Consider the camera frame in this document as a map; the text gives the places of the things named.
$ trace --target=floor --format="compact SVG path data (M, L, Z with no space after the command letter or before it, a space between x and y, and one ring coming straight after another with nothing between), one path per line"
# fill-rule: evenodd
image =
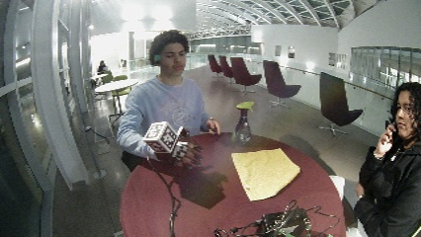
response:
M256 106L249 113L252 133L300 149L329 174L340 175L352 182L357 180L368 148L377 140L371 133L351 124L341 127L349 134L339 133L333 137L329 130L319 128L320 125L328 126L329 122L317 109L291 99L285 100L289 108L272 108L269 100L275 97L265 88L253 86L248 90L256 92L244 95L244 87L229 84L228 78L216 77L209 66L185 71L184 75L196 79L208 113L223 124L223 131L235 129L240 117L236 105L243 101L255 101ZM135 75L141 81L153 76L148 72ZM124 235L119 215L120 195L131 173L120 161L121 149L115 140L119 121L115 126L108 122L113 110L111 98L95 100L90 105L90 114L75 123L83 123L82 127L91 126L92 129L75 129L75 133L91 180L88 184L78 184L71 191L62 175L56 176L54 236L59 237Z

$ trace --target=young man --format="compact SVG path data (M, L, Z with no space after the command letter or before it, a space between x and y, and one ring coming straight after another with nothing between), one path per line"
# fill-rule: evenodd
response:
M131 170L136 167L136 164L132 164L136 156L157 159L144 142L153 122L167 121L175 130L183 126L191 136L197 135L200 131L208 131L211 134L221 132L220 123L205 112L196 82L183 77L187 51L188 40L179 31L163 32L155 38L149 61L153 66L160 67L160 74L135 86L127 99L127 111L117 132L120 146L135 155L123 158ZM189 166L199 163L191 150L180 162Z

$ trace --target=black jacket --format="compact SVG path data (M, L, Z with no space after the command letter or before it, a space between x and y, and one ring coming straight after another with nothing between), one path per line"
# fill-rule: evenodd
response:
M383 160L372 147L360 171L365 196L355 211L369 237L412 236L421 225L421 142L403 151L399 146Z

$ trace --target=cell phone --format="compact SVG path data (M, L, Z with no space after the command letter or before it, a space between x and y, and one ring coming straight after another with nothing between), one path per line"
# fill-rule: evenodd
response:
M392 133L392 139L395 140L395 139L396 139L396 136L397 136L397 125L396 125L396 121L392 122L391 120L387 120L387 121L385 121L385 128L388 128L388 126L389 126L391 124L395 125L395 129L396 129L396 131Z

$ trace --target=person in background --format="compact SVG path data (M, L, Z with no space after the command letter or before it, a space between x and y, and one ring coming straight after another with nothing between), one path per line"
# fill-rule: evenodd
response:
M108 71L108 66L105 65L104 60L102 60L96 72L98 74L103 74L105 71Z
M355 212L368 236L412 236L421 226L421 84L397 88L391 115L357 183Z
M196 82L183 76L188 49L187 37L176 30L163 32L152 42L149 61L151 65L159 66L160 74L133 87L117 131L117 142L124 149L123 162L131 171L144 158L159 159L144 142L152 123L167 121L175 130L183 126L191 136L200 132L221 132L220 123L205 111ZM180 165L196 166L199 163L189 144Z

